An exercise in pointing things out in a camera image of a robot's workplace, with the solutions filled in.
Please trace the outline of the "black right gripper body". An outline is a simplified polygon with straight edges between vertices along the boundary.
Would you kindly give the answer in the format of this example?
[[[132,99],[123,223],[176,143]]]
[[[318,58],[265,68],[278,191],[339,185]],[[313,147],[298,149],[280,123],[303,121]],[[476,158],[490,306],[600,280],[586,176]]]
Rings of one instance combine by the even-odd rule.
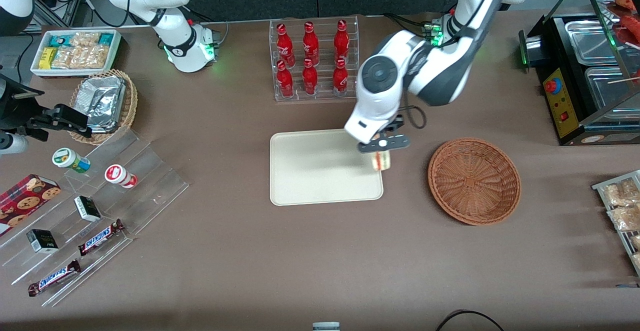
[[[30,118],[46,110],[36,99],[43,96],[45,91],[25,86],[5,75],[0,77],[0,128],[7,133],[15,133],[20,128],[26,129],[26,123]]]

